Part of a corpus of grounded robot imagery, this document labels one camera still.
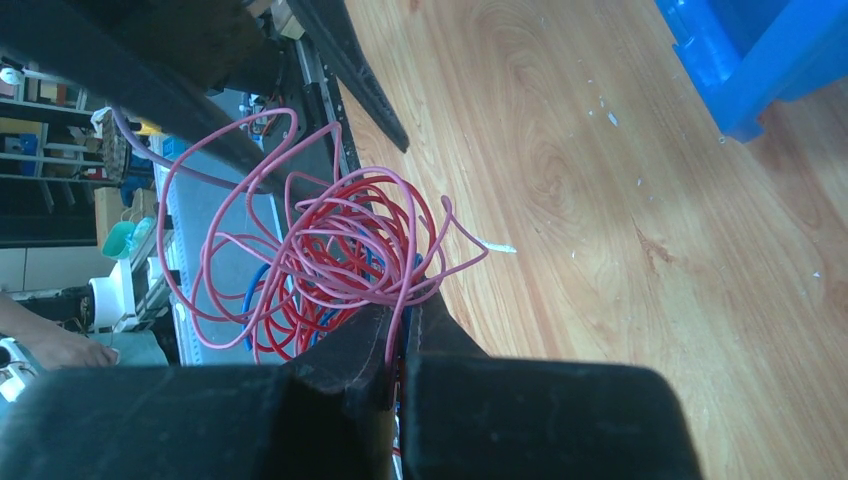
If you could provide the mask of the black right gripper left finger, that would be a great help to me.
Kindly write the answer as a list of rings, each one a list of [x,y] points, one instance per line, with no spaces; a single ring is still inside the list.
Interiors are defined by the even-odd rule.
[[[1,422],[5,479],[385,479],[389,313],[282,365],[64,369]]]

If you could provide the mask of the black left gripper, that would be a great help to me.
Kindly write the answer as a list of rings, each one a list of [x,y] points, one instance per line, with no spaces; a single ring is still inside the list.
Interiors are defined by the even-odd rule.
[[[288,5],[338,79],[407,151],[345,2]],[[4,1],[1,45],[192,143],[231,121],[212,88],[268,96],[303,83],[295,47],[268,38],[241,1]]]

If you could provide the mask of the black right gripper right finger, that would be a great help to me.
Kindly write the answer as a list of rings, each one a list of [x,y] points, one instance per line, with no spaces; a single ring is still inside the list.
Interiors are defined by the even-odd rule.
[[[677,395],[658,372],[496,357],[435,295],[404,315],[407,479],[698,479]]]

